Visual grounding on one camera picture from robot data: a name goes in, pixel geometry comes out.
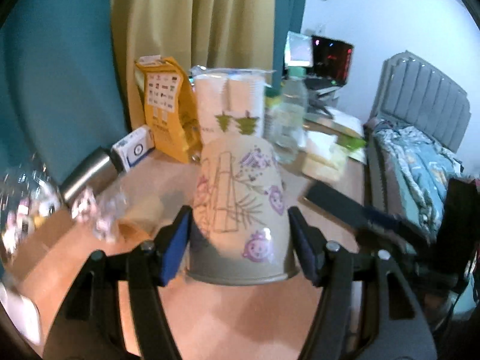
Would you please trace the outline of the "yellow paper bag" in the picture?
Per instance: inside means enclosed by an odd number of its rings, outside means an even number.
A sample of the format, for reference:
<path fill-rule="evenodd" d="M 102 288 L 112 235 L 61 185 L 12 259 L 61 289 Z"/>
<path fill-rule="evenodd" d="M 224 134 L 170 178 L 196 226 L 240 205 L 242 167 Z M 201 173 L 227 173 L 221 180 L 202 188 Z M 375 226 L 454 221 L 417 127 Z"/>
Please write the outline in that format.
<path fill-rule="evenodd" d="M 155 148 L 188 164 L 203 147 L 198 109 L 191 82 L 172 57 L 139 58 L 136 68 L 144 77 L 144 113 Z"/>

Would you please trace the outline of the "small white blue box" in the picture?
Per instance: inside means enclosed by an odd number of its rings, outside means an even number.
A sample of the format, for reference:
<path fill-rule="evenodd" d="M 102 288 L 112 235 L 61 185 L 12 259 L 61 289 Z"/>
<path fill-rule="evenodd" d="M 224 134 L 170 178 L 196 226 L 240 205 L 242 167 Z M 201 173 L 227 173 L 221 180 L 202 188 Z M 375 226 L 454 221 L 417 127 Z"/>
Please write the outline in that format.
<path fill-rule="evenodd" d="M 129 172 L 155 149 L 154 137 L 147 125 L 136 128 L 112 146 L 113 156 L 120 161 L 122 169 Z"/>

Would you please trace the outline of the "green plastic folder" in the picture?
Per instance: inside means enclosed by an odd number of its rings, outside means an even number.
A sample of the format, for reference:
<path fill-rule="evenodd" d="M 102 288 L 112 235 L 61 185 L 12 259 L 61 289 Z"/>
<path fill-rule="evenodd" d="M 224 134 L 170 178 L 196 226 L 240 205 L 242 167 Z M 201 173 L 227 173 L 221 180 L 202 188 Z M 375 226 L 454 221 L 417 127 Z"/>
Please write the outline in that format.
<path fill-rule="evenodd" d="M 366 141 L 362 138 L 340 135 L 337 137 L 337 144 L 350 152 L 363 149 L 366 146 Z"/>

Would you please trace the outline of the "pack of white paper cups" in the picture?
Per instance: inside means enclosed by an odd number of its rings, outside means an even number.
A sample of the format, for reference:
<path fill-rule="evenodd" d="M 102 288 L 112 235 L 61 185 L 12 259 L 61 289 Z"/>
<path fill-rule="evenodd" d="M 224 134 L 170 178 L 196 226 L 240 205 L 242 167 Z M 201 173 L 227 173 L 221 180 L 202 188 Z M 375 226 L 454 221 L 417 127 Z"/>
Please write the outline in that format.
<path fill-rule="evenodd" d="M 264 91 L 269 71 L 262 69 L 190 69 L 203 144 L 225 134 L 264 135 Z"/>

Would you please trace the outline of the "grey padded headboard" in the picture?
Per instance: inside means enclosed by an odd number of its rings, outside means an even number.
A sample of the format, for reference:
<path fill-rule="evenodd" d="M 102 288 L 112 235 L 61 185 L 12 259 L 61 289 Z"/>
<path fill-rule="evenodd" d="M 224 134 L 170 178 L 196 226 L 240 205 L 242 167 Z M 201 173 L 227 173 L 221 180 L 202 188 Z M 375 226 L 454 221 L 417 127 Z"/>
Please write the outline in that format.
<path fill-rule="evenodd" d="M 470 122 L 470 101 L 449 76 L 406 50 L 384 61 L 370 116 L 412 125 L 456 153 Z"/>

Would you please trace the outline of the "clear plastic water bottle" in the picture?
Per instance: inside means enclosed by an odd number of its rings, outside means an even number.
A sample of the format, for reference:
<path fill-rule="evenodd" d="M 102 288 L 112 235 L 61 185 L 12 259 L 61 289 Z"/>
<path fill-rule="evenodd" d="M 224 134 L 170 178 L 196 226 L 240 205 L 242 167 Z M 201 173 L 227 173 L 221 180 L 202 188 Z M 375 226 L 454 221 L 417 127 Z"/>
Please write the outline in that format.
<path fill-rule="evenodd" d="M 304 136 L 304 116 L 308 89 L 305 67 L 288 67 L 281 91 L 281 103 L 273 112 L 272 146 L 281 164 L 291 164 L 298 156 Z"/>

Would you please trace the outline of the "yellow plastic bag of items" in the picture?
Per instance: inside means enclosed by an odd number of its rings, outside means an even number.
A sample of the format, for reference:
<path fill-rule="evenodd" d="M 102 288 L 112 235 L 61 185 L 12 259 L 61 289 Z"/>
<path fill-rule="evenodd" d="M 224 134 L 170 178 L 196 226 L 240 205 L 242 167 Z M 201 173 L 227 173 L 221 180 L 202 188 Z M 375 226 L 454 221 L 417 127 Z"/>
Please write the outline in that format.
<path fill-rule="evenodd" d="M 314 154 L 306 154 L 302 172 L 312 179 L 334 184 L 343 177 L 347 161 L 348 150 L 340 145 L 334 145 L 329 159 Z"/>

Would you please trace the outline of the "stainless steel thermos flask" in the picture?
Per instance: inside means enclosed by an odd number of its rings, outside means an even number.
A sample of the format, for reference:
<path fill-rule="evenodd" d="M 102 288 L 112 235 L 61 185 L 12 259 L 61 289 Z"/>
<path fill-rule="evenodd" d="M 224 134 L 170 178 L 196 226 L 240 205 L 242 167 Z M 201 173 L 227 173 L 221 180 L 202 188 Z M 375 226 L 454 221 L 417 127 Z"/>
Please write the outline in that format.
<path fill-rule="evenodd" d="M 59 191 L 66 206 L 71 208 L 85 188 L 90 187 L 94 194 L 99 194 L 116 180 L 118 174 L 110 152 L 98 147 L 64 180 Z"/>

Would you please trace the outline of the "yellow curtain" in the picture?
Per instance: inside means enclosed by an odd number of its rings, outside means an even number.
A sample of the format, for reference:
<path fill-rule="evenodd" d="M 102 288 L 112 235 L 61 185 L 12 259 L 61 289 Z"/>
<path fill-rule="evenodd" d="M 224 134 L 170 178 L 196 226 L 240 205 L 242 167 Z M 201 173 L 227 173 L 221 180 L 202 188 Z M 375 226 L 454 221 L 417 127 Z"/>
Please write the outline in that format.
<path fill-rule="evenodd" d="M 173 57 L 185 70 L 272 69 L 275 0 L 111 0 L 115 61 L 132 128 L 145 123 L 142 56 Z"/>

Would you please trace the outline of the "crinkled clear plastic bag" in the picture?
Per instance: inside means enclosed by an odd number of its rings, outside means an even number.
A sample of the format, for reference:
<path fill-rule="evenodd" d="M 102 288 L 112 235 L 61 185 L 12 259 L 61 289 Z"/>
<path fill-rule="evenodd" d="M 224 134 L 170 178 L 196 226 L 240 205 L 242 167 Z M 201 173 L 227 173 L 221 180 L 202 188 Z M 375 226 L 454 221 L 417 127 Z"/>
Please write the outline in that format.
<path fill-rule="evenodd" d="M 121 164 L 112 159 L 119 176 Z M 114 182 L 99 194 L 85 188 L 69 208 L 60 194 L 61 184 L 54 182 L 44 164 L 34 161 L 7 169 L 1 175 L 1 258 L 14 258 L 20 245 L 63 208 L 74 221 L 94 224 L 105 233 L 127 207 L 124 191 Z"/>

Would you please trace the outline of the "printed paper cup with cartoons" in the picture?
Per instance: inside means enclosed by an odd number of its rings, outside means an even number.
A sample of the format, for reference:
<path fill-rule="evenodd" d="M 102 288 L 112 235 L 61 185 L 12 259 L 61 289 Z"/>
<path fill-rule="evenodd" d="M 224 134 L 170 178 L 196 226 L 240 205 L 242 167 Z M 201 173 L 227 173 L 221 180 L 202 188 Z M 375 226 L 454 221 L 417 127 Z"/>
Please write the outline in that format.
<path fill-rule="evenodd" d="M 193 197 L 188 275 L 246 286 L 285 281 L 298 271 L 271 144 L 239 134 L 205 144 Z"/>

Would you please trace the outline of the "black pc case with lights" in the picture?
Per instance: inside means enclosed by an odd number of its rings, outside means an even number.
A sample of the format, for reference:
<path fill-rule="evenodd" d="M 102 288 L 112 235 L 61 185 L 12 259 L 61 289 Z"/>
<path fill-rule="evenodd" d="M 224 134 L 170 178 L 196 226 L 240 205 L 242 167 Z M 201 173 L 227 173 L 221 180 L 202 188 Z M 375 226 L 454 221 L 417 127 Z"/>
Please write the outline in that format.
<path fill-rule="evenodd" d="M 312 37 L 312 71 L 316 77 L 345 86 L 349 77 L 354 46 L 327 37 Z"/>

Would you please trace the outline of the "black tablet on table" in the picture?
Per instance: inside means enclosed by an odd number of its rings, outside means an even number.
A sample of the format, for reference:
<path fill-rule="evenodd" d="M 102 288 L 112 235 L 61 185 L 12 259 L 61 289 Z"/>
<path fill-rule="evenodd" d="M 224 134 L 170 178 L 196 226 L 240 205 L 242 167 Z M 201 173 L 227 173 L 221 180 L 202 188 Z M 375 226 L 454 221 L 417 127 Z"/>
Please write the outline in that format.
<path fill-rule="evenodd" d="M 317 181 L 306 192 L 305 198 L 352 228 L 367 228 L 377 222 L 376 211 L 357 203 L 328 184 Z"/>

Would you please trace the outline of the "computer monitor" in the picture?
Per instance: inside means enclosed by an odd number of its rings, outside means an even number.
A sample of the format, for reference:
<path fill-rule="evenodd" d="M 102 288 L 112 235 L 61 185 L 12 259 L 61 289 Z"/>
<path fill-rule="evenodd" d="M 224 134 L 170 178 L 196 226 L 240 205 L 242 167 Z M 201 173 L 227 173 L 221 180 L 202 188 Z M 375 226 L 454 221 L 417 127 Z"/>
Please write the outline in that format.
<path fill-rule="evenodd" d="M 313 66 L 312 37 L 289 31 L 286 36 L 284 64 L 287 67 Z"/>

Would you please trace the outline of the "patterned blue blanket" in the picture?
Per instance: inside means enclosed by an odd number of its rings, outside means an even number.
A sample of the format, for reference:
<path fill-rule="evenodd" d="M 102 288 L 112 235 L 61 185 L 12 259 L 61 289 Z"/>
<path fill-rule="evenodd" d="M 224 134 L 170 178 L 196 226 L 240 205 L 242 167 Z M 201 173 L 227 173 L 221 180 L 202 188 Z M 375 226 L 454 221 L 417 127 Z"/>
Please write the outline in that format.
<path fill-rule="evenodd" d="M 461 162 L 433 137 L 406 123 L 373 117 L 365 132 L 373 206 L 438 236 L 448 181 L 465 177 Z"/>

